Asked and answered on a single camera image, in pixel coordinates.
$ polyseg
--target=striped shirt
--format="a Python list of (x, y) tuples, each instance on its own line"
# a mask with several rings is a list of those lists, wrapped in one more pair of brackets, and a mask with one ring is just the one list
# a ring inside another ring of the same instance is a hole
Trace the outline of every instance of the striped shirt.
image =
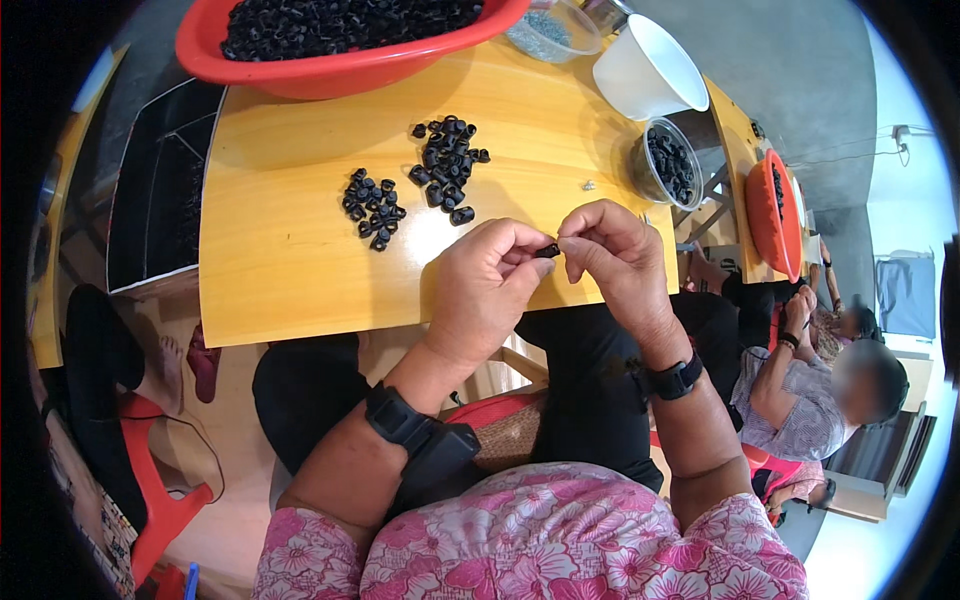
[(754, 380), (770, 352), (747, 348), (740, 357), (740, 377), (733, 386), (731, 404), (743, 417), (740, 442), (765, 450), (784, 461), (819, 461), (836, 452), (847, 438), (847, 420), (833, 399), (830, 369), (817, 356), (809, 363), (794, 359), (786, 369), (785, 392), (797, 403), (778, 430), (750, 405)]

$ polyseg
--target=forearm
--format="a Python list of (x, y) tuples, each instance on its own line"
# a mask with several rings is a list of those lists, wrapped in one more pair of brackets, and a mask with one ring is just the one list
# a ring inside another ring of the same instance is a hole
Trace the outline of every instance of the forearm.
[(830, 302), (833, 306), (836, 306), (836, 303), (840, 300), (840, 287), (837, 286), (837, 275), (833, 272), (833, 268), (826, 269), (827, 271), (827, 291), (830, 294)]
[(780, 426), (771, 420), (771, 405), (780, 398), (783, 379), (786, 378), (791, 360), (793, 352), (790, 348), (786, 344), (777, 344), (770, 358), (760, 367), (750, 388), (751, 407), (778, 429)]
[[(384, 378), (418, 412), (436, 416), (449, 393), (472, 372), (425, 344), (410, 349)], [(361, 402), (327, 433), (304, 461), (277, 507), (322, 513), (340, 524), (361, 552), (369, 547), (400, 484), (406, 450), (381, 438)]]
[[(680, 322), (672, 315), (671, 319), (662, 333), (635, 336), (644, 362), (655, 371), (688, 362), (693, 354)], [(706, 371), (687, 396), (675, 400), (654, 396), (651, 406), (660, 448), (670, 466), (674, 514), (682, 528), (724, 498), (750, 491), (740, 442)]]
[(820, 287), (820, 265), (810, 265), (810, 289), (814, 293)]

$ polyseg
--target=clear plastic container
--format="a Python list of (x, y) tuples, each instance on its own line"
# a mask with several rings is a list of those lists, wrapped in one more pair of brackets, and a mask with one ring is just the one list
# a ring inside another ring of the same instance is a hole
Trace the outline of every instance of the clear plastic container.
[[(669, 132), (675, 143), (681, 144), (686, 150), (686, 156), (693, 165), (693, 179), (689, 187), (692, 193), (688, 201), (678, 201), (670, 191), (667, 191), (667, 186), (660, 180), (660, 175), (654, 166), (654, 158), (650, 154), (650, 146), (647, 145), (651, 130), (655, 131), (657, 135)], [(630, 175), (636, 190), (644, 198), (653, 202), (672, 204), (680, 210), (693, 211), (704, 199), (704, 174), (700, 171), (700, 162), (693, 153), (693, 147), (683, 132), (680, 131), (680, 128), (663, 117), (654, 117), (647, 120), (646, 126), (643, 128), (643, 135), (636, 141), (631, 151)]]
[(600, 32), (570, 0), (557, 0), (547, 11), (530, 10), (507, 37), (514, 46), (537, 60), (567, 62), (600, 52)]

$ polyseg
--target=hand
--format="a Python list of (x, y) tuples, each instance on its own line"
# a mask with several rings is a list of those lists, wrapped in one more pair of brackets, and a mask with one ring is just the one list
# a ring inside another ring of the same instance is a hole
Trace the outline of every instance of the hand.
[(820, 236), (820, 257), (826, 262), (833, 262), (830, 260), (830, 251), (827, 250), (827, 244), (824, 243), (823, 236)]
[(806, 300), (806, 305), (812, 313), (817, 309), (817, 294), (814, 292), (809, 285), (802, 285), (797, 291), (798, 294), (804, 297)]
[(558, 230), (566, 276), (588, 271), (613, 316), (640, 343), (655, 344), (676, 318), (666, 290), (663, 242), (656, 229), (610, 200), (584, 204)]
[(503, 344), (556, 263), (533, 254), (553, 238), (513, 219), (482, 223), (437, 259), (428, 348), (471, 369)]
[(784, 329), (799, 340), (803, 336), (804, 326), (810, 318), (810, 306), (804, 295), (798, 292), (786, 304), (785, 310), (786, 327)]

